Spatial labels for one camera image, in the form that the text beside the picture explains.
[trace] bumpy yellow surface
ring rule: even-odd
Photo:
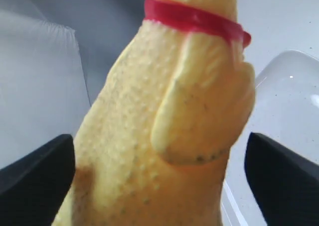
[[[176,1],[236,18],[235,0]],[[144,21],[75,137],[53,225],[221,225],[229,151],[254,100],[240,43]]]

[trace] yellow rubber chicken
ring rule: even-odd
[[[254,106],[254,70],[240,39],[200,24],[181,30],[172,16],[183,18],[180,7],[236,22],[236,0],[147,3],[157,15],[119,56],[75,137],[76,175],[54,226],[222,225],[225,170]]]

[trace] white surface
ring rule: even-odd
[[[89,109],[74,30],[0,10],[0,168],[61,133]]]
[[[258,75],[282,51],[319,57],[319,0],[238,0],[238,21],[252,34],[245,51]]]
[[[319,61],[299,51],[284,52],[261,72],[256,87],[255,109],[232,149],[227,168],[223,203],[230,202],[226,212],[228,218],[237,221],[230,224],[233,226],[266,225],[244,173],[243,162],[250,132],[268,135],[319,163]],[[236,219],[241,214],[244,220]]]

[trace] red band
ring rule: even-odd
[[[158,21],[185,32],[203,32],[238,41],[247,47],[251,36],[241,25],[226,18],[176,2],[145,0],[145,20]]]

